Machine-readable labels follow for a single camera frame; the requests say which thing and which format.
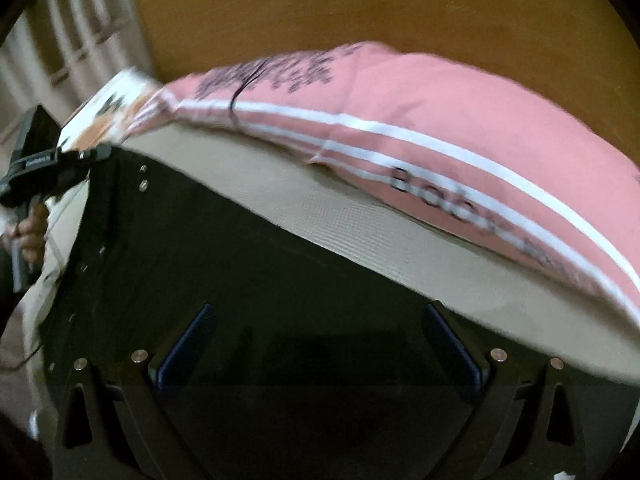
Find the metal bolt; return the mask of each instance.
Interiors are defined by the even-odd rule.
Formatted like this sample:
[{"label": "metal bolt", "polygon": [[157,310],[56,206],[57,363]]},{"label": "metal bolt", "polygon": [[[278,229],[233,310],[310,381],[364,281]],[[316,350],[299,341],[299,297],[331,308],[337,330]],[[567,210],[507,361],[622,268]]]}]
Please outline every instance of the metal bolt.
[{"label": "metal bolt", "polygon": [[74,363],[74,368],[78,371],[82,370],[87,365],[87,360],[84,357],[76,359]]},{"label": "metal bolt", "polygon": [[552,357],[551,359],[549,359],[549,363],[556,370],[562,370],[564,368],[564,361],[560,357]]},{"label": "metal bolt", "polygon": [[502,348],[494,348],[493,350],[491,350],[491,357],[494,361],[503,363],[507,360],[507,352],[505,352]]},{"label": "metal bolt", "polygon": [[131,354],[131,360],[135,363],[141,363],[146,361],[146,358],[149,357],[149,354],[146,350],[136,350]]}]

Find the hand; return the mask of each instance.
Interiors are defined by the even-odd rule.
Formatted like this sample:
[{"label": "hand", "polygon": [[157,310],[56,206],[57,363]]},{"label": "hand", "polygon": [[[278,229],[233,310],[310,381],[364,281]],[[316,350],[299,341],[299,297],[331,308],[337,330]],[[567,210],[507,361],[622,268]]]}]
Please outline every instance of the hand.
[{"label": "hand", "polygon": [[31,209],[29,217],[18,225],[9,222],[2,235],[5,250],[10,254],[14,240],[18,240],[24,260],[35,267],[41,267],[44,262],[44,235],[47,232],[48,217],[47,207],[38,204]]}]

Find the pink bag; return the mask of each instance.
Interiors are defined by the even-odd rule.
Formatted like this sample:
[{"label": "pink bag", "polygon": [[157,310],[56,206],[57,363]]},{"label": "pink bag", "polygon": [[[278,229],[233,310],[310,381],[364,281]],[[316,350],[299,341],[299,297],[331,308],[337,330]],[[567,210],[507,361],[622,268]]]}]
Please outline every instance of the pink bag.
[{"label": "pink bag", "polygon": [[640,327],[638,168],[517,83],[379,43],[178,79],[127,134],[235,127],[411,216],[611,300]]}]

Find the orange wall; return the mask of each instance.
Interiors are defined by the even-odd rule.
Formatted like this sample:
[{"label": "orange wall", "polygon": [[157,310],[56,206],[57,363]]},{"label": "orange wall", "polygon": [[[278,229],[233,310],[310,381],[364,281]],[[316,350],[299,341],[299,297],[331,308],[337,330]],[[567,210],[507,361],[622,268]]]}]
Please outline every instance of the orange wall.
[{"label": "orange wall", "polygon": [[640,49],[607,0],[136,0],[158,73],[379,40],[517,80],[640,162]]}]

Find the beige fabric surface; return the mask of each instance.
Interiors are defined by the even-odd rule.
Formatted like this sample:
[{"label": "beige fabric surface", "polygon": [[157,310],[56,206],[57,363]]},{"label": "beige fabric surface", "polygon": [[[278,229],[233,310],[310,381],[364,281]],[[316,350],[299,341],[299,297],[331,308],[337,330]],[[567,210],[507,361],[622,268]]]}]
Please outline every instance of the beige fabric surface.
[{"label": "beige fabric surface", "polygon": [[[640,336],[605,303],[432,230],[284,150],[182,124],[124,146],[486,326],[592,372],[640,384]],[[148,180],[152,186],[153,176]]]}]

